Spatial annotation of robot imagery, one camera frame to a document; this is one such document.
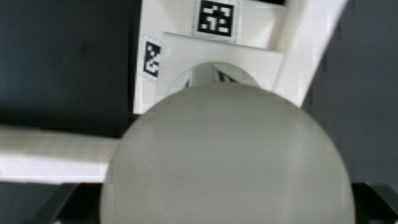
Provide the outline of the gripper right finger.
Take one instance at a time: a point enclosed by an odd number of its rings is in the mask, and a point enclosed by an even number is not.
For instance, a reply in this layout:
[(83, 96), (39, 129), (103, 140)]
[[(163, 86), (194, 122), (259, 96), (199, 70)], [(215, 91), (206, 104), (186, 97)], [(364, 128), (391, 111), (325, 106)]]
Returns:
[(398, 224), (398, 193), (385, 184), (366, 184), (369, 202), (366, 224)]

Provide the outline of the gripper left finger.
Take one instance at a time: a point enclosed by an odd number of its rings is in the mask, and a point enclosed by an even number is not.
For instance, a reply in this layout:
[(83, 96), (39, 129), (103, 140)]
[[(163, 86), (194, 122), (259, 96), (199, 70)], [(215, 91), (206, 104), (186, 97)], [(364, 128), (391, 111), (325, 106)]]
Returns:
[(76, 183), (66, 183), (58, 185), (55, 193), (46, 200), (39, 212), (35, 213), (34, 217), (23, 222), (23, 224), (62, 224), (57, 216), (60, 214), (76, 187)]

